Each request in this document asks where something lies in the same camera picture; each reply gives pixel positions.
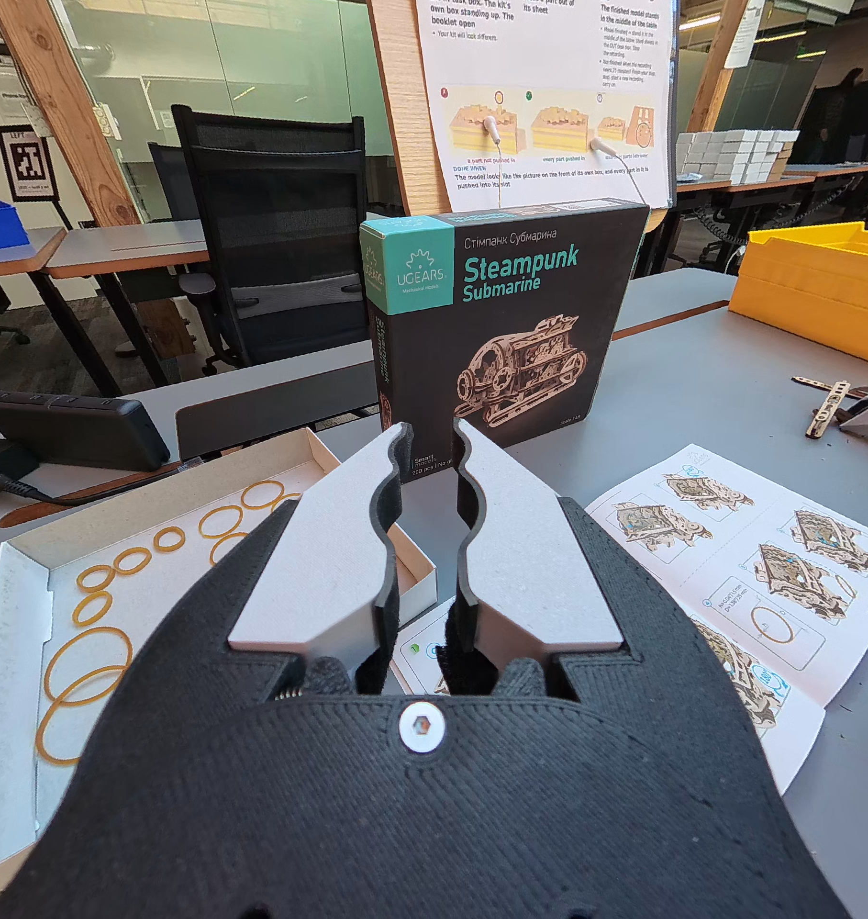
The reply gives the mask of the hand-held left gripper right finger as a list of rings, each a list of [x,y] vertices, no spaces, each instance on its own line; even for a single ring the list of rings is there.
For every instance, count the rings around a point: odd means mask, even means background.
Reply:
[[[514,659],[618,650],[623,635],[557,493],[464,420],[457,511],[470,528],[437,650],[451,695],[484,695]]]

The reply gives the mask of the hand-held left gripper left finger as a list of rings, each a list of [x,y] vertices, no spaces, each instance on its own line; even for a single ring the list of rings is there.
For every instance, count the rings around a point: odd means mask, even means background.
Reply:
[[[386,429],[296,503],[231,629],[233,649],[339,660],[379,694],[399,629],[398,577],[415,545],[395,523],[413,431]]]

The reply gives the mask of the light wooden model part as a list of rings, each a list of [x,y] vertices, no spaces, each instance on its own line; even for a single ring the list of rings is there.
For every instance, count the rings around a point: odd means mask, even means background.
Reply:
[[[806,430],[805,436],[807,438],[819,439],[824,435],[831,420],[835,418],[842,399],[848,395],[849,390],[850,384],[848,381],[837,381],[829,387],[828,395],[820,408],[814,413],[812,421]]]

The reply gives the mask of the grey desk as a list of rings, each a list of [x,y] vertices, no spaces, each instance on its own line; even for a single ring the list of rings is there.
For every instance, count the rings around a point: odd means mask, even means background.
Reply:
[[[715,652],[587,512],[696,445],[868,528],[868,440],[808,439],[791,380],[850,370],[726,310],[613,342],[584,421],[502,449],[559,496],[620,649],[514,659],[484,695],[307,664],[185,754],[73,778],[0,917],[868,917],[868,651],[775,791]],[[446,598],[451,447],[398,520]]]

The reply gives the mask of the yellow plastic bin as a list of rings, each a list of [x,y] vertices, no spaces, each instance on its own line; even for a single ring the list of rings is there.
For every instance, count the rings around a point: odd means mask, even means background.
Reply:
[[[750,233],[729,308],[868,361],[864,223]]]

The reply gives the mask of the white cardboard tray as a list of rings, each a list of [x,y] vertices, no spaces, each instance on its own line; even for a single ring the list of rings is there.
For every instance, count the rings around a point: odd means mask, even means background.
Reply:
[[[0,546],[0,863],[35,844],[73,778],[112,772],[118,773],[111,780],[116,785],[125,770],[140,764],[146,771],[185,754],[196,736],[213,739],[225,720],[302,684],[309,661],[301,655],[233,649],[228,636],[296,503],[339,465],[311,431],[302,430]],[[35,735],[42,653],[52,626],[51,571],[254,482],[299,471],[309,477],[300,497],[278,505],[164,615],[109,696],[69,774],[41,770]],[[405,604],[414,617],[437,599],[436,568],[414,545],[414,574],[397,573],[399,629]]]

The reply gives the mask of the illustrated instruction booklet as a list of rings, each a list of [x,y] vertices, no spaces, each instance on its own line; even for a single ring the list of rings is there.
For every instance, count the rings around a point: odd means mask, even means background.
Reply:
[[[694,621],[785,792],[868,651],[868,528],[696,445],[587,512]]]

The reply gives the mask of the group of tan rubber bands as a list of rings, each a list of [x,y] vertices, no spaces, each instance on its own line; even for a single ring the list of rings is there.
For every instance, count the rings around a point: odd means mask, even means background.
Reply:
[[[304,471],[254,482],[54,568],[36,717],[40,769],[68,775],[135,654],[177,600],[280,504]]]

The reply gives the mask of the black model kit box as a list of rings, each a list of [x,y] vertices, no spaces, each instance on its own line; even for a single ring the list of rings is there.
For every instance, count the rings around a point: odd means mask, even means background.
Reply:
[[[455,418],[506,448],[586,417],[648,211],[593,200],[360,226],[382,426],[414,429],[403,482],[451,465]]]

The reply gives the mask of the black power strip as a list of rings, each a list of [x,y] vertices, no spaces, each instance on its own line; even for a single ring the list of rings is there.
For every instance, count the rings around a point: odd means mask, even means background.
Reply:
[[[169,450],[140,401],[0,391],[0,433],[55,464],[154,471]]]

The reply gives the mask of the stack of white boxes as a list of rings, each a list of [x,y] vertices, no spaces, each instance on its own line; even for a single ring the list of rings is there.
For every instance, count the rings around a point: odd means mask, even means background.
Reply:
[[[680,175],[698,173],[734,185],[780,179],[798,131],[730,130],[681,133],[675,166]]]

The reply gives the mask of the black mesh office chair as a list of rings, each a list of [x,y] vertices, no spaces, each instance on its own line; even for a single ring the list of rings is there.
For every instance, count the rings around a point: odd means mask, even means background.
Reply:
[[[178,281],[215,357],[253,366],[366,340],[363,119],[171,112],[209,255]]]

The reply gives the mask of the white paper notice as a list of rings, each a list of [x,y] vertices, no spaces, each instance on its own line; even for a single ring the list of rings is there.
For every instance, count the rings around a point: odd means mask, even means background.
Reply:
[[[743,68],[749,63],[765,3],[766,1],[747,1],[743,17],[723,65],[725,70]]]

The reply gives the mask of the slanted wooden beam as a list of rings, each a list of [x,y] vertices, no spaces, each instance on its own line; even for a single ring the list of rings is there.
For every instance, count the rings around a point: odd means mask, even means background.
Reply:
[[[140,224],[50,4],[0,1],[0,32],[96,224]]]

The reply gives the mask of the wooden post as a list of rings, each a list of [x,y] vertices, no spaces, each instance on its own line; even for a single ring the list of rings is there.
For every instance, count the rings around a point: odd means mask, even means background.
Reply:
[[[725,1],[703,68],[687,132],[712,132],[723,105],[732,70],[725,68],[747,1]]]

